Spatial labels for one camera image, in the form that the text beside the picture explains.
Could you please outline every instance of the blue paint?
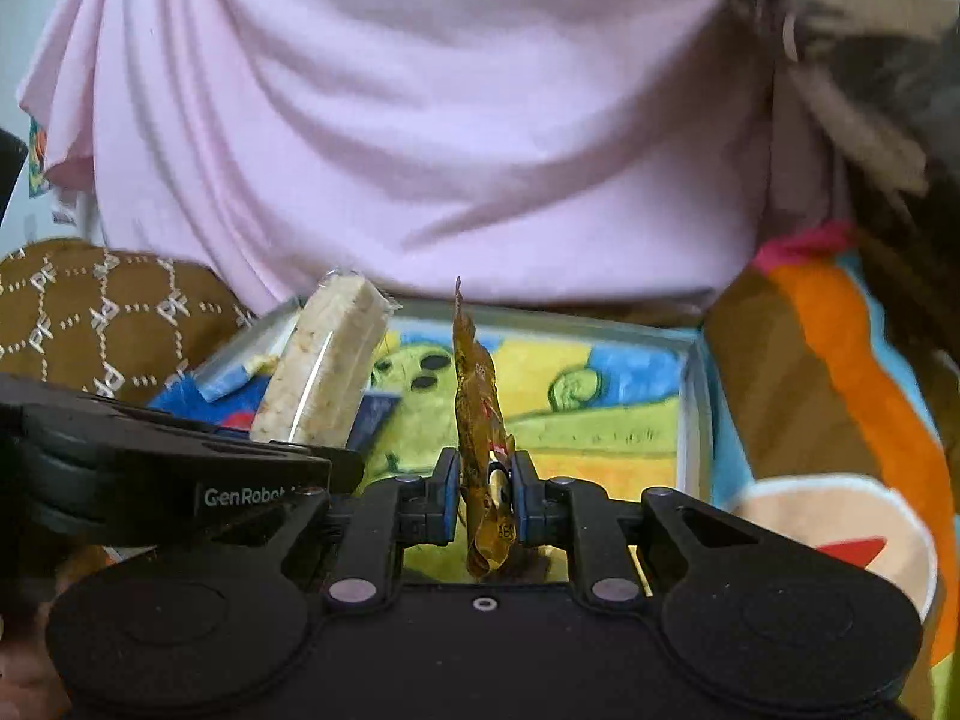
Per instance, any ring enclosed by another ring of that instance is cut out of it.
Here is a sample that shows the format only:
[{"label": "blue paint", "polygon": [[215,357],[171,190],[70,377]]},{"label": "blue paint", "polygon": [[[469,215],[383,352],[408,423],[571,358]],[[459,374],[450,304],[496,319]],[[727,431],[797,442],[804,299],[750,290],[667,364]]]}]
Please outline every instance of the blue paint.
[{"label": "blue paint", "polygon": [[[436,332],[430,332],[429,330],[416,330],[413,332],[401,332],[400,333],[400,345],[401,346],[418,346],[419,344],[426,344],[426,346],[440,346],[440,348],[446,349],[448,352],[453,352],[453,338],[451,338],[450,330],[440,330],[437,329]],[[488,352],[493,354],[498,348],[500,348],[501,343],[503,343],[503,336],[495,333],[487,333],[483,330],[477,330],[477,341],[480,341],[482,346],[486,348]]]},{"label": "blue paint", "polygon": [[677,355],[642,346],[594,346],[587,367],[600,374],[600,394],[590,408],[656,403],[680,394]]}]

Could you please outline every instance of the yellow paint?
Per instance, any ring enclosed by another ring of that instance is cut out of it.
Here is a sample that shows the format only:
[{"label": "yellow paint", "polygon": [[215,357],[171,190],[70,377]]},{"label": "yellow paint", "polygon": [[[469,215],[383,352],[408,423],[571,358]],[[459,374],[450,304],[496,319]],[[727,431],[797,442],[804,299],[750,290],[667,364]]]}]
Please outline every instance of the yellow paint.
[{"label": "yellow paint", "polygon": [[504,419],[549,412],[547,393],[560,372],[585,367],[590,344],[504,338],[491,354],[496,369],[496,395]]},{"label": "yellow paint", "polygon": [[672,488],[677,483],[677,464],[673,456],[640,459],[536,451],[531,452],[530,456],[536,475],[541,479],[572,476],[596,482],[607,491],[610,498],[621,501],[638,501],[640,493],[646,488]]},{"label": "yellow paint", "polygon": [[391,330],[383,337],[380,346],[373,352],[373,359],[379,360],[381,357],[394,353],[397,349],[400,349],[400,333]]}]

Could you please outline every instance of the gold foil wrapper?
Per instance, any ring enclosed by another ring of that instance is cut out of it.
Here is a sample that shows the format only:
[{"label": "gold foil wrapper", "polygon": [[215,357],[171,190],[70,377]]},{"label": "gold foil wrapper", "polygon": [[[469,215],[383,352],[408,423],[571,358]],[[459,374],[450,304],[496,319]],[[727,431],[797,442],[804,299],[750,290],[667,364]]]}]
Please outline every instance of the gold foil wrapper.
[{"label": "gold foil wrapper", "polygon": [[476,339],[464,313],[457,279],[453,317],[453,357],[457,367],[455,410],[461,494],[466,504],[467,569],[482,578],[507,560],[517,540],[510,489],[514,440],[507,435],[496,399],[496,372],[490,353]]}]

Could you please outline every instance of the screw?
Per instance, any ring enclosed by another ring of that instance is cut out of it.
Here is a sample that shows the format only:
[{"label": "screw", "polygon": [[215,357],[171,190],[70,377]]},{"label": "screw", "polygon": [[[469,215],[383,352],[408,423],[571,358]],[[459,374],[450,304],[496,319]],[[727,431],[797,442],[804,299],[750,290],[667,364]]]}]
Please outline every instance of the screw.
[{"label": "screw", "polygon": [[640,595],[640,586],[635,581],[619,577],[601,579],[590,590],[597,598],[611,604],[625,604]]},{"label": "screw", "polygon": [[328,592],[341,604],[363,604],[376,595],[376,585],[365,579],[342,579],[335,581]]},{"label": "screw", "polygon": [[473,608],[475,608],[477,611],[495,611],[498,605],[499,604],[496,603],[496,598],[487,598],[485,596],[482,598],[473,599]]}]

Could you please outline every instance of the pink trim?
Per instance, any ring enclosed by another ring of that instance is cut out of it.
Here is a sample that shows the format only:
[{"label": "pink trim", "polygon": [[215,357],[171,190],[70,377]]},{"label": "pink trim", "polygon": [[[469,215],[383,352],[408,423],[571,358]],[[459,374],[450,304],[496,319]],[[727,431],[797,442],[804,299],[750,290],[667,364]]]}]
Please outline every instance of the pink trim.
[{"label": "pink trim", "polygon": [[853,225],[848,221],[828,221],[798,235],[767,242],[757,252],[752,265],[769,274],[785,265],[803,265],[820,257],[832,257],[853,246]]}]

